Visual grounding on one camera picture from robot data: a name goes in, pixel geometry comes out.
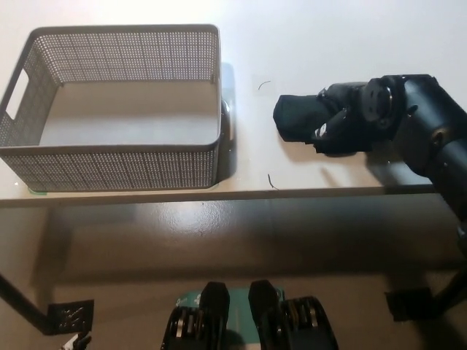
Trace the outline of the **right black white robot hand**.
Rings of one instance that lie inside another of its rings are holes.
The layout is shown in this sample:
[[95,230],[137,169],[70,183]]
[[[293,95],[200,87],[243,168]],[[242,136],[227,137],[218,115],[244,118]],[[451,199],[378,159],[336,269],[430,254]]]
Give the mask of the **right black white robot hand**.
[[316,95],[317,102],[328,111],[328,116],[312,134],[317,152],[340,155],[369,148],[359,102],[364,85],[363,82],[336,83]]

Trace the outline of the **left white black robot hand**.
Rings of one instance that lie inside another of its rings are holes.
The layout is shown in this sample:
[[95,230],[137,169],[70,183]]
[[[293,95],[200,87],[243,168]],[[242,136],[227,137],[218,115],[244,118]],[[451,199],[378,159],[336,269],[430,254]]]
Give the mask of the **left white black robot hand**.
[[86,350],[91,340],[92,336],[89,332],[80,332],[65,342],[60,350]]

